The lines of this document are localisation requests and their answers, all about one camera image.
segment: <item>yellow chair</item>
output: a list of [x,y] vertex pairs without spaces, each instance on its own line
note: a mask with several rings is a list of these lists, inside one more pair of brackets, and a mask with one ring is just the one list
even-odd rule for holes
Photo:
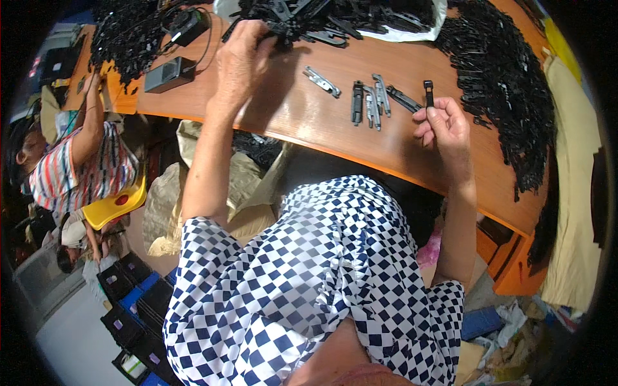
[[92,229],[100,230],[108,222],[120,219],[120,216],[142,206],[146,201],[146,175],[144,170],[136,183],[121,190],[116,196],[105,197],[84,206],[83,215]]

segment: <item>plastic bag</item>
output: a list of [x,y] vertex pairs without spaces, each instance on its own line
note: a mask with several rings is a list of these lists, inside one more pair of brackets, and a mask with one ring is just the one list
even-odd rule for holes
[[[440,34],[440,29],[442,28],[442,24],[444,23],[444,19],[446,19],[446,4],[447,0],[433,0],[434,10],[436,12],[436,25],[429,30],[429,32],[406,32],[406,31],[398,31],[391,27],[384,26],[388,33],[385,35],[380,35],[379,33],[367,32],[367,31],[359,31],[361,35],[368,36],[370,38],[376,38],[384,41],[394,41],[394,42],[402,42],[402,41],[422,41],[422,40],[430,40],[434,41],[438,34]],[[213,12],[215,15],[219,16],[223,20],[228,21],[229,23],[234,21],[234,18],[230,18],[229,16],[234,12],[240,11],[240,7],[238,5],[238,0],[214,0],[213,4]]]

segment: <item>electronic device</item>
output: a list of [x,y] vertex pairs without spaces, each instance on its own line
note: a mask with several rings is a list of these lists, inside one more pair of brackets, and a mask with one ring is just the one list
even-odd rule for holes
[[146,73],[144,92],[161,94],[174,87],[190,83],[195,78],[195,61],[177,56]]
[[208,20],[195,8],[183,10],[169,26],[171,41],[186,47],[209,29]]

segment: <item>blue and white checkered blouse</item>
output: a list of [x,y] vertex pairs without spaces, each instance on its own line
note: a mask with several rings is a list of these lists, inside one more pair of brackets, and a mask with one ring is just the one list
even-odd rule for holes
[[453,383],[464,291],[425,288],[399,205],[368,177],[303,185],[244,248],[185,223],[164,338],[187,385],[281,385],[344,318],[374,363],[417,385]]

